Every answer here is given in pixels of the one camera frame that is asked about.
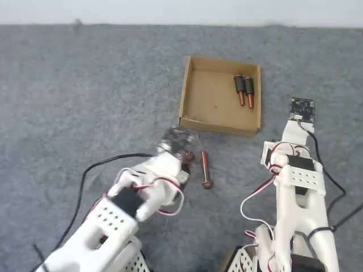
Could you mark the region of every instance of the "gray carpet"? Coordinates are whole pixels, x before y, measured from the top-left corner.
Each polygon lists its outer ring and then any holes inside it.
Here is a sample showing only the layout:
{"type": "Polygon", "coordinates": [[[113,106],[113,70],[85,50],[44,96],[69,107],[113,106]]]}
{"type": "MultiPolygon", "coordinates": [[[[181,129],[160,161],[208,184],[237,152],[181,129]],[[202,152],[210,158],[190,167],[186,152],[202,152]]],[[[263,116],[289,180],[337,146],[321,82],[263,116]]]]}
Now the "gray carpet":
{"type": "MultiPolygon", "coordinates": [[[[349,190],[338,220],[362,201],[363,31],[285,27],[0,27],[0,271],[28,271],[31,244],[49,254],[74,211],[85,168],[126,152],[153,152],[178,121],[185,56],[256,62],[263,120],[253,138],[201,133],[215,187],[196,165],[182,212],[154,215],[138,237],[156,272],[217,271],[227,251],[249,243],[241,200],[269,176],[264,140],[279,139],[291,96],[316,101],[326,167],[349,190]]],[[[128,159],[90,173],[78,226],[128,159]]],[[[327,180],[327,202],[337,190],[327,180]]],[[[246,211],[273,223],[271,187],[246,211]]],[[[342,271],[363,265],[363,213],[336,232],[342,271]]]]}

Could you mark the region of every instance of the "white wall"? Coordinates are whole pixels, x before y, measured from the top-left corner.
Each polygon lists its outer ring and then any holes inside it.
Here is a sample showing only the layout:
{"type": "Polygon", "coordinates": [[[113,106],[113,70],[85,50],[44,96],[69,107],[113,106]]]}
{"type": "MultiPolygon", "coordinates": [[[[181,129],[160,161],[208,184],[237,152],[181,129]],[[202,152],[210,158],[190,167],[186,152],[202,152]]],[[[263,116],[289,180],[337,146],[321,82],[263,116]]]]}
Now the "white wall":
{"type": "Polygon", "coordinates": [[[0,0],[0,24],[363,27],[363,0],[0,0]]]}

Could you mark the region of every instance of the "copper bolt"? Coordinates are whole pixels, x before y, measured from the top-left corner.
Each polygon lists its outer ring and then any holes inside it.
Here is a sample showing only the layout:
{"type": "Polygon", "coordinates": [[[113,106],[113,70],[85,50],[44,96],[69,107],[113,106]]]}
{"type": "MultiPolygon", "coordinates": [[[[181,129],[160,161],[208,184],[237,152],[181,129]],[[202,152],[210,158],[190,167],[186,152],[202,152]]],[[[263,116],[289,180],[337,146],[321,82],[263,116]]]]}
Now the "copper bolt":
{"type": "Polygon", "coordinates": [[[254,95],[249,93],[248,94],[248,105],[250,106],[250,109],[253,109],[255,104],[254,104],[254,95]]]}
{"type": "Polygon", "coordinates": [[[204,174],[204,181],[202,183],[202,186],[204,189],[211,189],[213,187],[213,183],[210,181],[209,178],[208,153],[205,150],[201,152],[201,164],[204,174]]]}
{"type": "Polygon", "coordinates": [[[189,161],[194,160],[194,154],[192,152],[190,152],[189,150],[187,152],[185,152],[185,158],[189,161]]]}
{"type": "Polygon", "coordinates": [[[240,105],[244,106],[246,104],[246,102],[244,101],[244,93],[242,91],[238,92],[238,96],[239,96],[240,105]]]}

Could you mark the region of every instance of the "white robotic arm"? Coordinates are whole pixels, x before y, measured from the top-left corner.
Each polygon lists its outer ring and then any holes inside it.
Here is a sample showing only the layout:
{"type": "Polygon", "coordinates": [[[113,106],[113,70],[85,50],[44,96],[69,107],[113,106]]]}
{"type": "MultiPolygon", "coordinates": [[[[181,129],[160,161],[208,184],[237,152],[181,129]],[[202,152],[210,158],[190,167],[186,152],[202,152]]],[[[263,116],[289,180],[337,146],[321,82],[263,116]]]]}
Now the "white robotic arm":
{"type": "Polygon", "coordinates": [[[272,177],[249,198],[269,184],[276,187],[276,226],[264,224],[245,234],[254,243],[237,247],[224,272],[339,272],[334,236],[329,229],[324,196],[323,166],[306,147],[307,130],[314,132],[314,102],[292,99],[289,121],[281,142],[265,142],[261,164],[272,177]]]}
{"type": "MultiPolygon", "coordinates": [[[[189,178],[182,156],[191,139],[186,130],[172,128],[154,157],[121,170],[75,234],[37,272],[121,272],[128,271],[131,261],[136,265],[142,259],[141,242],[134,237],[138,222],[157,211],[175,215],[182,207],[182,187],[189,178]],[[160,210],[173,204],[178,195],[180,205],[175,212],[160,210]]],[[[144,264],[137,271],[149,270],[144,264]]]]}

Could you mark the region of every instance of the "open cardboard box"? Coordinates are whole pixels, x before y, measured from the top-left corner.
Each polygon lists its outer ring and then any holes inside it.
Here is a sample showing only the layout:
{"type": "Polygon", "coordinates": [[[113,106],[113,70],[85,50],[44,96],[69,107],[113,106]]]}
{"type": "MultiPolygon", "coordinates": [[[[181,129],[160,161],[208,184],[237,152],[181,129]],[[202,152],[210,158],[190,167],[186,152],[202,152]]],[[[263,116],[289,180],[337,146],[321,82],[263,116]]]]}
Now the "open cardboard box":
{"type": "Polygon", "coordinates": [[[179,125],[196,130],[252,136],[261,128],[259,65],[206,57],[188,57],[181,95],[179,125]],[[255,107],[241,106],[233,76],[254,81],[255,107]]]}

